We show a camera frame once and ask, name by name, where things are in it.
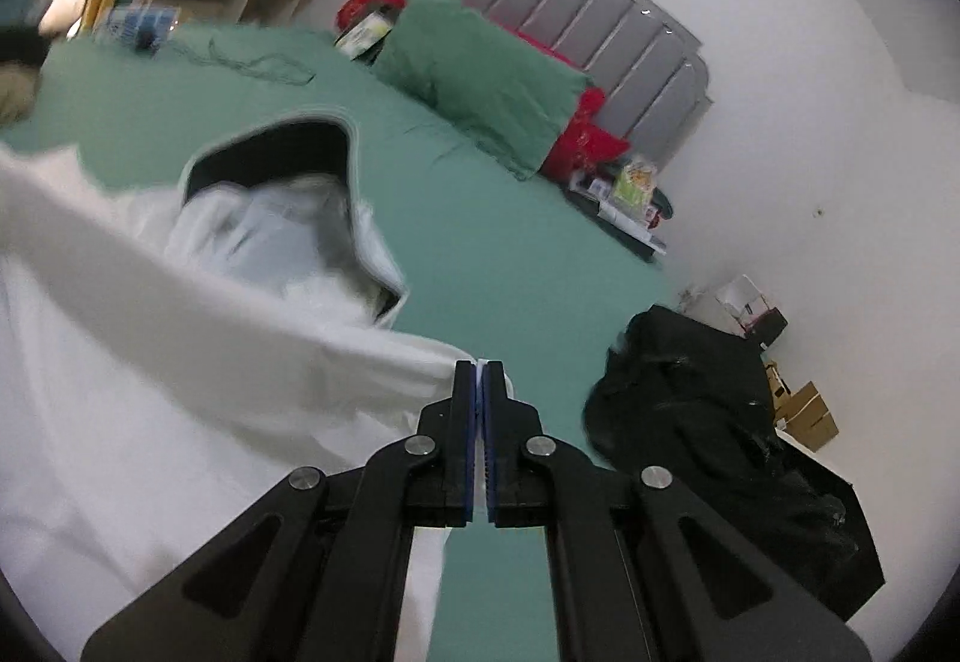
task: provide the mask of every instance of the cardboard box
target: cardboard box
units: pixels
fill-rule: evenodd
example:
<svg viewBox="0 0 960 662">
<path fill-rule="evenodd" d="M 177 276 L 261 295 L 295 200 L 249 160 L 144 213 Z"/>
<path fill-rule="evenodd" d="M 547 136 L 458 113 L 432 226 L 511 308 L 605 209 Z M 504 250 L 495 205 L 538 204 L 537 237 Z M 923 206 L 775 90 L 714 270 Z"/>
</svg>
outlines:
<svg viewBox="0 0 960 662">
<path fill-rule="evenodd" d="M 774 423 L 810 451 L 819 450 L 840 433 L 812 382 L 781 402 L 774 413 Z"/>
<path fill-rule="evenodd" d="M 763 368 L 767 371 L 770 395 L 774 398 L 774 420 L 776 421 L 776 411 L 779 411 L 779 408 L 784 405 L 784 402 L 790 399 L 790 389 L 787 387 L 784 378 L 779 374 L 776 361 L 767 361 L 767 363 L 763 365 Z"/>
</svg>

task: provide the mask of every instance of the black cloth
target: black cloth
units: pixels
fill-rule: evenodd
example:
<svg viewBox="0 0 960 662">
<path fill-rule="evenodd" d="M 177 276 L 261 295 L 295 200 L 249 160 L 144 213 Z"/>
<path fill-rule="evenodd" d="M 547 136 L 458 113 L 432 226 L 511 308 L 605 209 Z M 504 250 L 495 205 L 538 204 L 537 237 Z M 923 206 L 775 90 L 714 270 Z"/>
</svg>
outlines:
<svg viewBox="0 0 960 662">
<path fill-rule="evenodd" d="M 678 475 L 843 619 L 859 607 L 832 598 L 858 551 L 847 509 L 790 468 L 794 449 L 776 436 L 757 347 L 652 307 L 608 355 L 584 427 L 617 470 L 638 475 L 658 464 Z"/>
<path fill-rule="evenodd" d="M 21 606 L 3 573 L 0 573 L 0 659 L 64 662 Z"/>
<path fill-rule="evenodd" d="M 0 64 L 23 64 L 40 70 L 50 52 L 50 41 L 37 28 L 0 26 Z"/>
</svg>

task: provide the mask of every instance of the green pillow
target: green pillow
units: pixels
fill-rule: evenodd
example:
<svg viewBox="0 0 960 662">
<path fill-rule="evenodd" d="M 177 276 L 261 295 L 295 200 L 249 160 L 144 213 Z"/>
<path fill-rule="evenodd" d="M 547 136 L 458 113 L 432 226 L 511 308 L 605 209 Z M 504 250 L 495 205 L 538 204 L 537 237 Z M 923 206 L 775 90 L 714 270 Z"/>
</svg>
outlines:
<svg viewBox="0 0 960 662">
<path fill-rule="evenodd" d="M 460 0 L 406 0 L 373 73 L 448 119 L 517 179 L 544 163 L 589 80 Z"/>
</svg>

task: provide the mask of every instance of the metal screw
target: metal screw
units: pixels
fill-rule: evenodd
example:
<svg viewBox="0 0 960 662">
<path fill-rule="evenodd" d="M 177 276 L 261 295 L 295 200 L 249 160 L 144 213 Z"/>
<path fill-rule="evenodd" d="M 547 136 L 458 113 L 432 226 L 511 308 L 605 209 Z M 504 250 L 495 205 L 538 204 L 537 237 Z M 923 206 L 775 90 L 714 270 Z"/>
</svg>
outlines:
<svg viewBox="0 0 960 662">
<path fill-rule="evenodd" d="M 536 435 L 527 440 L 527 451 L 533 456 L 550 456 L 557 449 L 557 444 L 546 435 Z"/>
<path fill-rule="evenodd" d="M 640 480 L 643 481 L 645 486 L 650 486 L 652 489 L 665 489 L 673 483 L 673 475 L 670 475 L 670 471 L 666 467 L 658 467 L 653 464 L 650 467 L 643 468 L 643 472 L 640 473 Z"/>
<path fill-rule="evenodd" d="M 426 456 L 433 451 L 437 444 L 433 441 L 433 437 L 429 435 L 414 435 L 413 437 L 407 437 L 403 446 L 411 456 Z"/>
<path fill-rule="evenodd" d="M 298 467 L 287 480 L 296 491 L 308 491 L 320 483 L 320 470 L 316 467 Z"/>
</svg>

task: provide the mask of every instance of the package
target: package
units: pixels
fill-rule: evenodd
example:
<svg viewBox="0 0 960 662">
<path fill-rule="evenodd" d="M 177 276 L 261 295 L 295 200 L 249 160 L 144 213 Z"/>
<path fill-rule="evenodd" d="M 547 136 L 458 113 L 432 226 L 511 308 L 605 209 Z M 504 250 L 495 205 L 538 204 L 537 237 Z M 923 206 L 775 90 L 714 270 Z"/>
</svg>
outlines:
<svg viewBox="0 0 960 662">
<path fill-rule="evenodd" d="M 774 422 L 778 429 L 787 432 L 810 451 L 818 451 L 840 433 L 827 403 L 812 382 L 795 394 L 781 396 L 774 412 Z"/>
<path fill-rule="evenodd" d="M 394 30 L 399 17 L 399 8 L 373 1 L 354 17 L 353 22 L 333 46 L 351 61 L 372 64 L 383 49 L 387 34 Z"/>
<path fill-rule="evenodd" d="M 747 275 L 738 275 L 712 292 L 691 294 L 683 305 L 683 314 L 720 331 L 742 336 L 761 350 L 773 345 L 787 326 L 779 307 L 770 304 Z"/>
<path fill-rule="evenodd" d="M 136 50 L 155 53 L 179 24 L 175 7 L 114 7 L 107 10 L 93 30 L 97 42 L 118 41 Z"/>
<path fill-rule="evenodd" d="M 767 371 L 767 382 L 770 384 L 770 394 L 774 398 L 774 419 L 776 420 L 776 411 L 784 406 L 784 402 L 790 399 L 790 388 L 787 386 L 784 378 L 779 374 L 779 367 L 776 361 L 767 361 L 763 368 Z"/>
<path fill-rule="evenodd" d="M 656 166 L 640 155 L 635 155 L 623 165 L 617 175 L 611 201 L 613 206 L 630 218 L 642 220 L 655 188 Z"/>
</svg>

